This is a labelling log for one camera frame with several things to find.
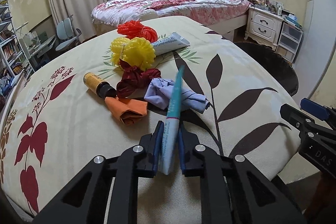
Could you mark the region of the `floral cream bedsheet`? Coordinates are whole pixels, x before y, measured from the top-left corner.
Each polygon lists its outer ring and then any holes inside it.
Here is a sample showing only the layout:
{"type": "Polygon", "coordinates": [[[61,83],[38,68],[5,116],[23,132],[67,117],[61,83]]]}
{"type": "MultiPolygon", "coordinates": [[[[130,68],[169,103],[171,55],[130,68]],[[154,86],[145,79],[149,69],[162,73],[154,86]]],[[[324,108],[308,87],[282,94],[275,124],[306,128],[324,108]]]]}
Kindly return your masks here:
{"type": "Polygon", "coordinates": [[[184,16],[146,23],[165,44],[116,31],[57,57],[18,93],[1,135],[1,188],[35,216],[97,155],[120,155],[164,121],[173,82],[183,69],[180,120],[222,156],[245,156],[274,178],[299,146],[280,116],[294,100],[259,63],[218,32],[184,16]]]}

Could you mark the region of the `white bookshelf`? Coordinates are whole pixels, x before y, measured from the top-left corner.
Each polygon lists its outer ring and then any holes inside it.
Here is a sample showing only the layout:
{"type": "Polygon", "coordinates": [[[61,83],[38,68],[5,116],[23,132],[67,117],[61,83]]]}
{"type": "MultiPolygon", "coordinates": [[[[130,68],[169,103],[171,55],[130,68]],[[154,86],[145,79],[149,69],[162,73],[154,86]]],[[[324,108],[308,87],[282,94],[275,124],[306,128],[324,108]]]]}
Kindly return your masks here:
{"type": "Polygon", "coordinates": [[[11,77],[23,73],[29,78],[34,69],[18,35],[19,32],[13,24],[9,1],[1,0],[1,61],[11,77]]]}

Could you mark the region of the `orange paper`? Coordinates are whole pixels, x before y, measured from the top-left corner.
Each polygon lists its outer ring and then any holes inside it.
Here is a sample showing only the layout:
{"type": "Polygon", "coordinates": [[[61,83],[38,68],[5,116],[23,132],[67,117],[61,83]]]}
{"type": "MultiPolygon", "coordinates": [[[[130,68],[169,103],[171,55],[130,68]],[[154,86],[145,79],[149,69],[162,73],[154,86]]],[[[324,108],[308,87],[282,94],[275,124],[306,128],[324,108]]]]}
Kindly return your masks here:
{"type": "Polygon", "coordinates": [[[106,97],[105,103],[112,116],[126,125],[135,124],[147,116],[147,102],[144,101],[106,97]]]}

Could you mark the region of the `yellow foam fruit net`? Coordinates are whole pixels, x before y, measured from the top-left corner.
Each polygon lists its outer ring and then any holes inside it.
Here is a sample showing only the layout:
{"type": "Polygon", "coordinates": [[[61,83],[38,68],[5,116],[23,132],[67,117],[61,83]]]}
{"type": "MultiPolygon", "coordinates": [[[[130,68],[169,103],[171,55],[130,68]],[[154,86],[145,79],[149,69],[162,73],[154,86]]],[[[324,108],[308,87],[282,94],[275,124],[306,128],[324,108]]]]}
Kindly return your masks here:
{"type": "Polygon", "coordinates": [[[125,61],[131,67],[136,66],[142,71],[151,68],[156,57],[154,47],[145,38],[115,38],[111,42],[110,50],[114,66],[121,67],[121,61],[125,61]]]}

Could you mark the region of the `white tufted bed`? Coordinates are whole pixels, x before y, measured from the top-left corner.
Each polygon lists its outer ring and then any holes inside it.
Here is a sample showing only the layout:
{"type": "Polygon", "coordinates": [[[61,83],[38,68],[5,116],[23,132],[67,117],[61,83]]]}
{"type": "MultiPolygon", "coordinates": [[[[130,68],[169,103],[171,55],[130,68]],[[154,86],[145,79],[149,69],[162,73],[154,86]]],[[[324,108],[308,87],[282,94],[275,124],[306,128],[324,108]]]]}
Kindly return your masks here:
{"type": "Polygon", "coordinates": [[[247,24],[250,5],[250,0],[111,0],[96,6],[91,16],[98,35],[130,20],[185,16],[232,40],[247,24]]]}

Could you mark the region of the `white nightstand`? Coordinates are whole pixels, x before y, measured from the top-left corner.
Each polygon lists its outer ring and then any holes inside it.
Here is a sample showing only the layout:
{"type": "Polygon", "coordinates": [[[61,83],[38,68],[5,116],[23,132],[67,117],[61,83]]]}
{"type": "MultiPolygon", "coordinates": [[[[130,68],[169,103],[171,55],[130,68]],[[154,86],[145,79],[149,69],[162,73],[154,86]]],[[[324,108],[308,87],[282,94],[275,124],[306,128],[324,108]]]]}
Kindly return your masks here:
{"type": "Polygon", "coordinates": [[[250,5],[244,40],[251,38],[275,51],[283,21],[282,16],[250,5]]]}

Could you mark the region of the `pink floral quilt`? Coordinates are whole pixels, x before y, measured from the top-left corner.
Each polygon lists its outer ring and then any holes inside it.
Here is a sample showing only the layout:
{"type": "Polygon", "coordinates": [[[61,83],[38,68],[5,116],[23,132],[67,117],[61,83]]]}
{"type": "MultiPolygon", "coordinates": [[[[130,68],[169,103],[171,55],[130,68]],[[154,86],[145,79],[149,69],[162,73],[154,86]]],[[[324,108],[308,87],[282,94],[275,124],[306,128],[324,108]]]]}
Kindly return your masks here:
{"type": "Polygon", "coordinates": [[[210,26],[245,14],[250,4],[248,0],[112,0],[96,6],[91,16],[95,23],[113,27],[166,16],[186,16],[210,26]]]}

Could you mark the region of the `red foam fruit net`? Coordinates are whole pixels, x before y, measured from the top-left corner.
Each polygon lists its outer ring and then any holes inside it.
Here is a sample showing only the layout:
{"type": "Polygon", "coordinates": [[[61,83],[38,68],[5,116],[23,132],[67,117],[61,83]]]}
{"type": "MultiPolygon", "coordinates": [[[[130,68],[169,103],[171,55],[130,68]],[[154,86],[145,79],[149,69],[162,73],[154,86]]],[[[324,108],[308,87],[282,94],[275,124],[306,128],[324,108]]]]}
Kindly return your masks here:
{"type": "Polygon", "coordinates": [[[151,27],[144,26],[141,22],[131,20],[124,24],[119,24],[117,27],[117,33],[125,36],[128,39],[133,38],[145,38],[151,43],[158,40],[158,34],[156,30],[151,27]]]}

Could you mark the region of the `black trash bin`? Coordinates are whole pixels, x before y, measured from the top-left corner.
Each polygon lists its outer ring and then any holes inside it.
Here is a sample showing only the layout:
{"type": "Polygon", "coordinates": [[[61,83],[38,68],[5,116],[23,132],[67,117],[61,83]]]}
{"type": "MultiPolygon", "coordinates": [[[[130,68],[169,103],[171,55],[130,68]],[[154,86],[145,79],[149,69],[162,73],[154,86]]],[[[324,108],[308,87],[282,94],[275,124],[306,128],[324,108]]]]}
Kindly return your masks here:
{"type": "Polygon", "coordinates": [[[251,43],[235,42],[241,50],[258,62],[292,97],[298,92],[298,77],[292,66],[271,47],[251,43]]]}

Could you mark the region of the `teal white cream tube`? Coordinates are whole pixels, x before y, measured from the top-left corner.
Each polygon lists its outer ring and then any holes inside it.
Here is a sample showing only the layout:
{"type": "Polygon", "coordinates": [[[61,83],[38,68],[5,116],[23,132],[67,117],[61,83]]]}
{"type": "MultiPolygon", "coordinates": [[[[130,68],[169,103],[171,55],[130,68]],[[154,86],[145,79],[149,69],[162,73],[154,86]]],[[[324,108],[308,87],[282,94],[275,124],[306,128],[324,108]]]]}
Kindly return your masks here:
{"type": "Polygon", "coordinates": [[[177,73],[164,124],[159,170],[165,175],[168,175],[171,172],[171,166],[173,164],[173,153],[178,135],[181,113],[182,78],[184,70],[185,66],[182,65],[177,73]]]}

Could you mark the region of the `dark red ribbon bow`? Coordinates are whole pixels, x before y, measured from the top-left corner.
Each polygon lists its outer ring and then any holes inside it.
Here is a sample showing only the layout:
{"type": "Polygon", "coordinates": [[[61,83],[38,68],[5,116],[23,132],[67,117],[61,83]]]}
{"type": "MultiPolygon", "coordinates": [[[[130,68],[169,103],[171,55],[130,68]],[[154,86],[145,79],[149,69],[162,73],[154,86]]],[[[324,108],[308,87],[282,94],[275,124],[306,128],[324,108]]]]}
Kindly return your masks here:
{"type": "Polygon", "coordinates": [[[138,89],[149,86],[152,79],[161,78],[161,71],[157,68],[150,68],[142,71],[137,66],[131,66],[126,61],[120,59],[119,64],[123,69],[121,81],[116,86],[118,98],[126,98],[138,89]]]}

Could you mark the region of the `white study desk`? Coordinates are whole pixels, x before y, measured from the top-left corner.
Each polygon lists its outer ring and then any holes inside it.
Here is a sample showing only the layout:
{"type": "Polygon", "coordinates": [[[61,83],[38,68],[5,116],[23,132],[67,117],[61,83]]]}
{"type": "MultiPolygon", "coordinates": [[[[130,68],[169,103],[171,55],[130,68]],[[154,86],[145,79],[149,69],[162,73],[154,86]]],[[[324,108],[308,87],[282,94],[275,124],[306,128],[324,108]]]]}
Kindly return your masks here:
{"type": "Polygon", "coordinates": [[[42,43],[39,40],[38,36],[33,39],[30,39],[29,36],[25,35],[23,38],[19,39],[19,45],[21,46],[24,56],[28,60],[34,72],[39,67],[36,58],[42,57],[49,50],[51,50],[55,42],[56,42],[56,35],[51,36],[42,43]]]}

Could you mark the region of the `white toothpaste tube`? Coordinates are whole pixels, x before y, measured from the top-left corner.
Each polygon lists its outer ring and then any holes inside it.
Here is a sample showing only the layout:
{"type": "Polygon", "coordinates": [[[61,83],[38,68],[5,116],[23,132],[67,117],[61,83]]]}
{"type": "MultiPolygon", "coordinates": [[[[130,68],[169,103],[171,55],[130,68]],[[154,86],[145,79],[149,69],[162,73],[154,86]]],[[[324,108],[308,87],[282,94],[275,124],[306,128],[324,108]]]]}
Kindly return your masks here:
{"type": "Polygon", "coordinates": [[[173,32],[171,35],[151,44],[155,50],[155,55],[163,55],[174,50],[189,47],[190,42],[183,36],[173,32]]]}

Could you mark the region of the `grey desk chair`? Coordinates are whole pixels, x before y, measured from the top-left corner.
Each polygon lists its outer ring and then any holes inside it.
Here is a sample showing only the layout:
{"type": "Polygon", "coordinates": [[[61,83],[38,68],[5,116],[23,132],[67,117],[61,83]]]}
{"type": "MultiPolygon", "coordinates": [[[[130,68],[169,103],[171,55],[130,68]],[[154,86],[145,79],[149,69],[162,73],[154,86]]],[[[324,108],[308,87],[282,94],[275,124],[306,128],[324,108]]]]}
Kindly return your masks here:
{"type": "Polygon", "coordinates": [[[56,34],[60,40],[60,44],[55,48],[56,52],[64,52],[78,46],[82,31],[80,28],[74,28],[72,25],[73,15],[65,18],[56,26],[56,34]]]}

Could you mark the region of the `plastic drawer unit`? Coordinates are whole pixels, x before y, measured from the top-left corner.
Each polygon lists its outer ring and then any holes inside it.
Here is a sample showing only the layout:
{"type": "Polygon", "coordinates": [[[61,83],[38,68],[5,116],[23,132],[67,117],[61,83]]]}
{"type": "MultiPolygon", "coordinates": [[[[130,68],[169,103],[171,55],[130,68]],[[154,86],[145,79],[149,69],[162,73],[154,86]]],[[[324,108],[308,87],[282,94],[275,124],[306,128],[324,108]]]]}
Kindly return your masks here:
{"type": "Polygon", "coordinates": [[[284,21],[278,37],[276,53],[293,64],[303,37],[303,30],[288,21],[284,21]]]}

